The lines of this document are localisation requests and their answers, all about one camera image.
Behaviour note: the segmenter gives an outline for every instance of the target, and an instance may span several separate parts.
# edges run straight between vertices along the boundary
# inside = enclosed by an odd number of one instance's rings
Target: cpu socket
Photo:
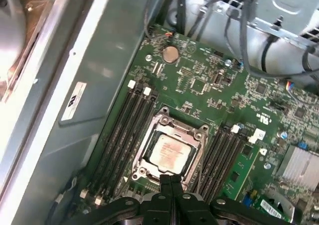
[[[169,116],[168,107],[156,114],[133,161],[132,179],[159,184],[160,175],[181,175],[187,189],[208,140],[208,125],[195,129]]]

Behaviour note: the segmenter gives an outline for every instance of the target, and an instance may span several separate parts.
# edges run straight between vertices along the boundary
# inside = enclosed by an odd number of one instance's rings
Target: screw
[[[183,195],[183,199],[190,199],[190,198],[191,198],[191,196],[189,194],[184,194]]]
[[[150,62],[151,60],[152,60],[152,56],[150,55],[150,54],[148,54],[146,57],[145,57],[145,60],[147,61],[147,62]]]
[[[132,201],[127,201],[127,202],[125,202],[125,205],[133,205],[134,203],[132,202]]]
[[[271,169],[271,164],[270,163],[265,163],[264,164],[265,169]]]
[[[168,124],[168,118],[167,117],[162,117],[161,123],[162,124]]]
[[[140,174],[145,173],[145,169],[144,168],[140,168]]]
[[[226,201],[223,200],[223,199],[217,199],[216,202],[217,202],[219,205],[225,205],[225,204],[226,204]]]
[[[196,134],[195,134],[195,138],[196,138],[196,139],[201,139],[201,137],[202,137],[202,134],[201,134],[201,133],[196,133]]]
[[[218,5],[217,12],[222,12],[222,11],[223,11],[223,7],[221,5]]]
[[[226,67],[230,67],[232,62],[231,62],[230,59],[227,59],[227,60],[225,60],[224,64],[225,64]]]

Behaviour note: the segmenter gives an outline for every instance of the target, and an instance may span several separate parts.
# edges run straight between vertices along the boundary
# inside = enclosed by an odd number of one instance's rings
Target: capacitor
[[[288,138],[288,133],[286,132],[286,131],[279,131],[278,133],[277,133],[277,136],[279,137],[279,138],[282,138],[282,139],[287,139]]]
[[[230,59],[227,59],[227,60],[224,61],[224,64],[225,64],[226,67],[230,67],[232,65],[232,62],[231,62]]]
[[[178,58],[179,58],[179,52],[178,49],[175,46],[167,46],[165,49],[162,51],[162,57],[163,60],[168,63],[168,64],[173,64],[175,63]]]
[[[237,125],[239,126],[239,128],[244,129],[245,125],[243,125],[242,123],[237,123]]]
[[[318,212],[313,212],[311,213],[311,218],[313,220],[318,220],[319,219],[319,213]]]

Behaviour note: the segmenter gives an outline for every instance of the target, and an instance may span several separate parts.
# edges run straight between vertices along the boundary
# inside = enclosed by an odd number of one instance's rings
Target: chip
[[[245,145],[241,153],[242,153],[243,155],[248,156],[248,155],[250,154],[250,152],[251,152],[252,149],[253,149],[252,147],[250,147],[250,146],[248,146],[248,145]]]
[[[191,88],[192,90],[195,90],[196,92],[202,94],[204,92],[205,85],[205,82],[195,79],[193,84],[191,85]]]
[[[235,107],[233,107],[233,106],[229,107],[228,112],[229,113],[234,113],[235,112]]]
[[[307,202],[305,202],[305,201],[302,200],[302,199],[298,199],[297,208],[299,208],[301,211],[304,212],[304,210],[306,209],[306,207],[307,207]]]
[[[256,92],[259,94],[264,94],[266,92],[267,86],[265,84],[259,83],[256,87]]]
[[[167,135],[160,135],[150,156],[150,162],[164,173],[170,171],[180,174],[190,151],[191,148],[188,145]]]
[[[237,99],[233,99],[231,101],[231,105],[234,106],[234,107],[237,107],[239,105],[239,101]]]
[[[237,181],[238,177],[239,177],[239,174],[233,171],[233,173],[230,176],[230,179],[235,182]]]
[[[295,116],[302,119],[306,111],[303,108],[298,108],[295,112]]]

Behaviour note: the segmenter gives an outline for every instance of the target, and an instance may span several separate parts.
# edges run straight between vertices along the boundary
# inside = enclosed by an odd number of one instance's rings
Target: aluminum heatsink
[[[308,151],[290,146],[277,175],[291,184],[314,191],[319,183],[319,157]]]

